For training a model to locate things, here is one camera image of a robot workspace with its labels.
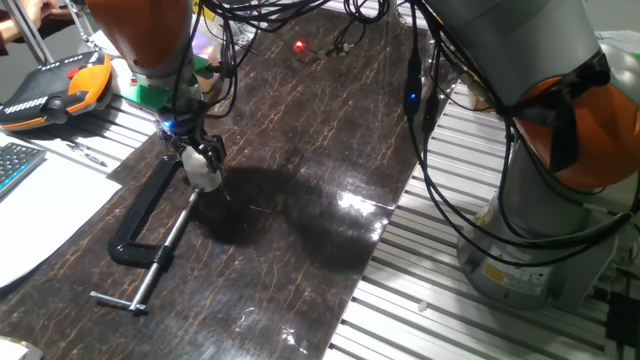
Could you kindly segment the person's bare hand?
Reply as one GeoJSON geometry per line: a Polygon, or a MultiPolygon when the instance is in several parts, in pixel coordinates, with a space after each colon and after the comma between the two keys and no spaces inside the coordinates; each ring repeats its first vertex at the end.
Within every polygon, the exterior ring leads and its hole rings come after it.
{"type": "Polygon", "coordinates": [[[60,9],[56,1],[51,0],[21,0],[24,10],[31,22],[39,27],[42,21],[50,17],[54,20],[71,20],[69,9],[60,9]]]}

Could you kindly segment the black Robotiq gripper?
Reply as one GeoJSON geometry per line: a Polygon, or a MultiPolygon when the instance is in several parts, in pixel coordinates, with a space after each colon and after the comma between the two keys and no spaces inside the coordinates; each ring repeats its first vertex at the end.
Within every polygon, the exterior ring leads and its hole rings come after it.
{"type": "Polygon", "coordinates": [[[223,168],[226,149],[219,135],[205,135],[206,102],[195,102],[187,107],[163,106],[157,118],[160,138],[167,144],[168,154],[180,159],[185,148],[196,149],[213,171],[223,168]]]}

